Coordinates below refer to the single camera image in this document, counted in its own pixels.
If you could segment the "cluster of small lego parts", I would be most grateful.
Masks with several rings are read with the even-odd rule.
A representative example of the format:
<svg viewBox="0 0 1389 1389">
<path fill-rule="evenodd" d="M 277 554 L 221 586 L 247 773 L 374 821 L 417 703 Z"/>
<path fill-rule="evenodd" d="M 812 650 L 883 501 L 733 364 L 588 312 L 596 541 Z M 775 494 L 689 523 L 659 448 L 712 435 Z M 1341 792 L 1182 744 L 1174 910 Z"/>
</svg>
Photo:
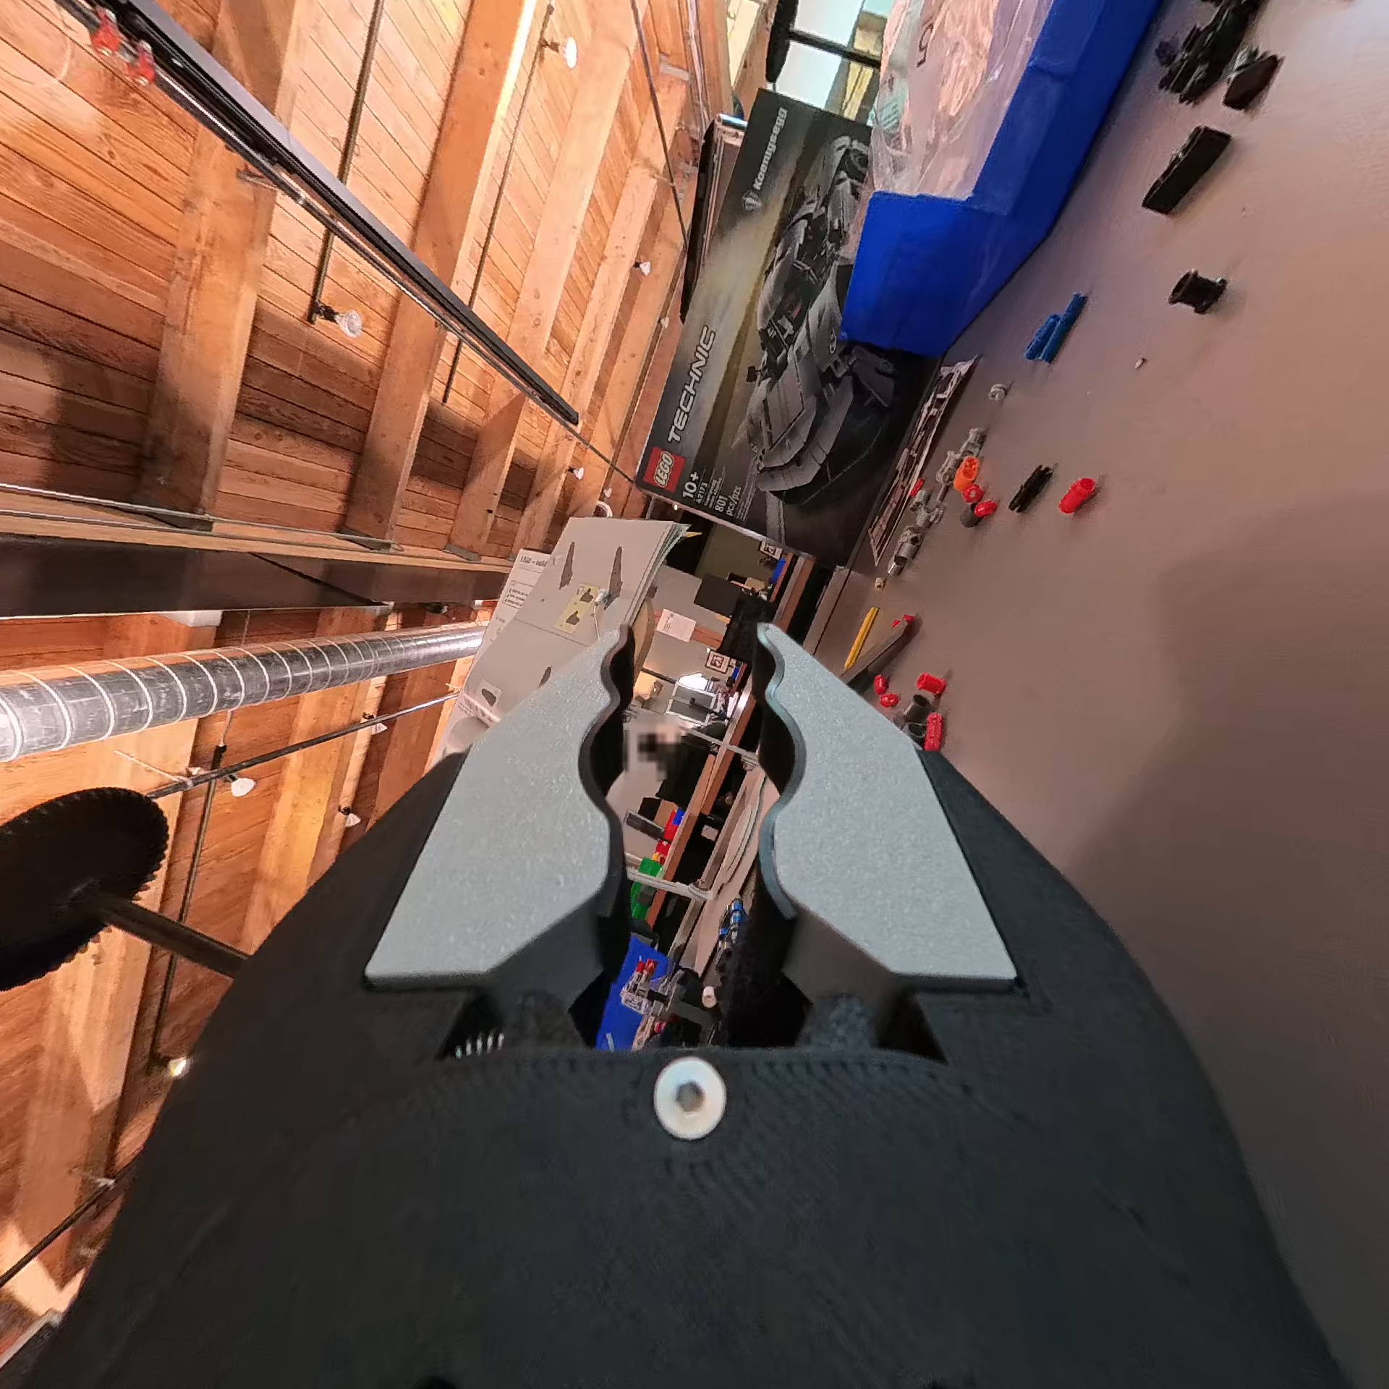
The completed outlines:
<svg viewBox="0 0 1389 1389">
<path fill-rule="evenodd" d="M 916 486 L 908 507 L 908 523 L 889 562 L 889 578 L 899 578 L 913 565 L 929 531 L 945 518 L 952 499 L 961 501 L 966 510 L 984 499 L 979 475 L 986 441 L 987 430 L 971 430 L 965 443 L 947 454 L 937 472 Z"/>
</svg>

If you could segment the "silver ventilation duct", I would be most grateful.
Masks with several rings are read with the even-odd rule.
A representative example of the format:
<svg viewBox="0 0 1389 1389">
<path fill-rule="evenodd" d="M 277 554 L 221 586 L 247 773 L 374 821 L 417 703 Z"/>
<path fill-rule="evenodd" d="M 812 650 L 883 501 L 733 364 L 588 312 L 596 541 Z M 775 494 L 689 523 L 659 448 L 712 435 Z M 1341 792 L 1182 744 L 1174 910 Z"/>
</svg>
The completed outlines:
<svg viewBox="0 0 1389 1389">
<path fill-rule="evenodd" d="M 2 761 L 451 666 L 477 655 L 487 631 L 448 623 L 5 671 Z"/>
</svg>

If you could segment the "black track light rail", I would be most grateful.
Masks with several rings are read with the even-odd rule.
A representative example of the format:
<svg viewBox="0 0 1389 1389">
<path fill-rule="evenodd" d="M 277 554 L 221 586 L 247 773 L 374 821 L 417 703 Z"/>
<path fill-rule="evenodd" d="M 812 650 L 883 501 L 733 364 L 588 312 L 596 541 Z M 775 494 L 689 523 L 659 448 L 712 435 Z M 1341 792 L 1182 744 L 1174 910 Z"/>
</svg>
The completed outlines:
<svg viewBox="0 0 1389 1389">
<path fill-rule="evenodd" d="M 155 87 L 572 436 L 580 415 L 207 48 L 150 2 L 60 2 L 99 52 Z"/>
</svg>

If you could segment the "black toothed wheel on rod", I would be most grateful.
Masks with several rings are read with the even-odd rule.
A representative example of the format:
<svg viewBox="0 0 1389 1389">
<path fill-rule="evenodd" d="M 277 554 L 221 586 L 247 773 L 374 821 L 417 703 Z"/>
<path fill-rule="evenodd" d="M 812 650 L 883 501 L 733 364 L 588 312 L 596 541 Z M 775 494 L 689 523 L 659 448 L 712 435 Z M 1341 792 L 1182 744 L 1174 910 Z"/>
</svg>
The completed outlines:
<svg viewBox="0 0 1389 1389">
<path fill-rule="evenodd" d="M 44 979 L 118 929 L 232 979 L 250 958 L 139 903 L 170 827 L 158 803 L 100 787 L 47 800 L 2 827 L 2 990 Z"/>
</svg>

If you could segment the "grey lego beam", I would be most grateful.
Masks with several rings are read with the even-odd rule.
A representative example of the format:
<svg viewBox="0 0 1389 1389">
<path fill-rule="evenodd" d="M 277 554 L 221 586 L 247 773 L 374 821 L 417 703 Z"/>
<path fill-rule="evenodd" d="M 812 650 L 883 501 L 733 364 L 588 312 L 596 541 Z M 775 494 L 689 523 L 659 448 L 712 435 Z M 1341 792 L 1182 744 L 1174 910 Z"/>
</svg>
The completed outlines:
<svg viewBox="0 0 1389 1389">
<path fill-rule="evenodd" d="M 904 615 L 894 621 L 889 628 L 889 633 L 878 641 L 875 646 L 867 646 L 865 650 L 860 652 L 860 658 L 850 668 L 847 668 L 841 681 L 850 689 L 867 692 L 879 675 L 887 673 L 891 663 L 897 658 L 904 647 L 907 647 L 916 631 L 916 617 Z"/>
</svg>

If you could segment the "open instruction book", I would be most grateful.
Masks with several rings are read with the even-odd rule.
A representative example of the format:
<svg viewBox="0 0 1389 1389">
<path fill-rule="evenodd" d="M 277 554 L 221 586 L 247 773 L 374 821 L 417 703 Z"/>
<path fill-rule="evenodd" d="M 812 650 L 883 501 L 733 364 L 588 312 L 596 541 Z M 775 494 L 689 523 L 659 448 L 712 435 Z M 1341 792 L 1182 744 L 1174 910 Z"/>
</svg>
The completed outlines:
<svg viewBox="0 0 1389 1389">
<path fill-rule="evenodd" d="M 604 634 L 638 628 L 683 523 L 574 518 L 551 554 L 525 552 L 461 687 L 458 713 L 493 726 Z"/>
</svg>

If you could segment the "blue lego piece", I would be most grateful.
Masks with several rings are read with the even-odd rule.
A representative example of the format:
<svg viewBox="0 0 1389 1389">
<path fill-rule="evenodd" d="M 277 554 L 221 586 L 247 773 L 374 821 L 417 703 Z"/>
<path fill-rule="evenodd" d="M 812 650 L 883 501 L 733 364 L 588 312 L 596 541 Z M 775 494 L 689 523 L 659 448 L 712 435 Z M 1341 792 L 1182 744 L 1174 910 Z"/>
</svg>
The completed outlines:
<svg viewBox="0 0 1389 1389">
<path fill-rule="evenodd" d="M 1076 293 L 1061 312 L 1052 314 L 1036 332 L 1024 359 L 1052 365 L 1064 349 L 1068 338 L 1077 327 L 1089 306 L 1089 295 Z"/>
</svg>

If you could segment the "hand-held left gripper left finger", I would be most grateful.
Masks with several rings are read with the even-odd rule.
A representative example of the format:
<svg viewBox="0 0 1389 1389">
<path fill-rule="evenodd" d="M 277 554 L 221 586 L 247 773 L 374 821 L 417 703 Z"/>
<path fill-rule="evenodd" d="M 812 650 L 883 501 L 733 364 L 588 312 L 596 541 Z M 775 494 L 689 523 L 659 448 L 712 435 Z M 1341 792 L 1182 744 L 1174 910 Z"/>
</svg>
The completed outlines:
<svg viewBox="0 0 1389 1389">
<path fill-rule="evenodd" d="M 623 831 L 609 805 L 633 694 L 630 625 L 598 636 L 466 755 L 364 969 L 379 992 L 475 990 L 572 1011 L 617 972 Z"/>
</svg>

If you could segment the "black lego panel assembly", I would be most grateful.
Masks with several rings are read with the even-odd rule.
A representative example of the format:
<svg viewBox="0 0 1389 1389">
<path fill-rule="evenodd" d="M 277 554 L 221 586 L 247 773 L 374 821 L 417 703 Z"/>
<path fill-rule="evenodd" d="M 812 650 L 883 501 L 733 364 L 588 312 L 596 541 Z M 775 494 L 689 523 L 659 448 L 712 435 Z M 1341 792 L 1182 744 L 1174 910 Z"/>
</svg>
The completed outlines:
<svg viewBox="0 0 1389 1389">
<path fill-rule="evenodd" d="M 1214 3 L 1211 18 L 1192 26 L 1180 44 L 1161 44 L 1156 50 L 1163 69 L 1159 90 L 1187 105 L 1203 100 L 1242 50 L 1261 8 L 1262 2 Z"/>
</svg>

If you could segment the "lego set box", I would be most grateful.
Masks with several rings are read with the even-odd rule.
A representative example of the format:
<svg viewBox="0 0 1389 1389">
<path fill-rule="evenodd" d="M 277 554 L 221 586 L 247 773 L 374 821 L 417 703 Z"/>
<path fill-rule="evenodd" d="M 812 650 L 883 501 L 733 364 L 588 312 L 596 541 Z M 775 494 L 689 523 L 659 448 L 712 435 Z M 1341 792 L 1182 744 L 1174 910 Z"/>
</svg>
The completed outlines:
<svg viewBox="0 0 1389 1389">
<path fill-rule="evenodd" d="M 847 335 L 870 131 L 760 92 L 704 246 L 636 486 L 850 565 L 932 362 Z"/>
</svg>

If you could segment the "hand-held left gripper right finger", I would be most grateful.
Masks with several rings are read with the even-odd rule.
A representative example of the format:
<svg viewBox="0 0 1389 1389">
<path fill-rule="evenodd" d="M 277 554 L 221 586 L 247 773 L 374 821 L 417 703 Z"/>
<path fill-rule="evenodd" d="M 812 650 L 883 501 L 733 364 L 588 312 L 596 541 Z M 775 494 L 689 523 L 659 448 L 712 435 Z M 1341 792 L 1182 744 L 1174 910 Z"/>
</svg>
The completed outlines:
<svg viewBox="0 0 1389 1389">
<path fill-rule="evenodd" d="M 1015 988 L 921 750 L 788 633 L 763 625 L 759 644 L 778 790 L 759 871 L 789 930 L 776 972 L 810 1004 L 858 1000 L 878 1032 L 920 992 Z"/>
</svg>

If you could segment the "clear plastic bag of parts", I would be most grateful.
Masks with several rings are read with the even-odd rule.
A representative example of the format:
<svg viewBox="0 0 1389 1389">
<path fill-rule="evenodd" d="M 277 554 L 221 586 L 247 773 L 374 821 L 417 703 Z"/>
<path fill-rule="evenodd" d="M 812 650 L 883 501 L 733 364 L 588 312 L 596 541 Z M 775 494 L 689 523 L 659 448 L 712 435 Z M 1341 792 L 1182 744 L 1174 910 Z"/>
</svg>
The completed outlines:
<svg viewBox="0 0 1389 1389">
<path fill-rule="evenodd" d="M 871 119 L 878 193 L 965 200 L 1052 15 L 1052 2 L 895 2 Z"/>
</svg>

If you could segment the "blue plastic bin with label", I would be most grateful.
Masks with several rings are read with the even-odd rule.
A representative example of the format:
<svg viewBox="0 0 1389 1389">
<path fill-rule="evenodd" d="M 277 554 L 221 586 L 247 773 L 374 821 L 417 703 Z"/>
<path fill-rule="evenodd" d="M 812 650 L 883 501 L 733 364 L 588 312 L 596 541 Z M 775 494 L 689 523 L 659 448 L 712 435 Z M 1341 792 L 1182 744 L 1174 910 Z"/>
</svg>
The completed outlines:
<svg viewBox="0 0 1389 1389">
<path fill-rule="evenodd" d="M 1056 225 L 1159 3 L 1053 3 L 976 190 L 873 190 L 844 337 L 942 357 Z"/>
</svg>

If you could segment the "long black lego panel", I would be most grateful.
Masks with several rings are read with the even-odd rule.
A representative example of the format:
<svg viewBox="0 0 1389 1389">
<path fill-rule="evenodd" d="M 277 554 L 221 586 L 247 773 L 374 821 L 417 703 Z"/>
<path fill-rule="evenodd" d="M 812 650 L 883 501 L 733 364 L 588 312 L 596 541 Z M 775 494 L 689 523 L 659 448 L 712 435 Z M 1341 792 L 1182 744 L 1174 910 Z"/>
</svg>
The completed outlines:
<svg viewBox="0 0 1389 1389">
<path fill-rule="evenodd" d="M 1158 216 L 1172 216 L 1225 156 L 1232 134 L 1198 126 L 1174 153 L 1169 164 L 1143 195 L 1140 206 Z"/>
</svg>

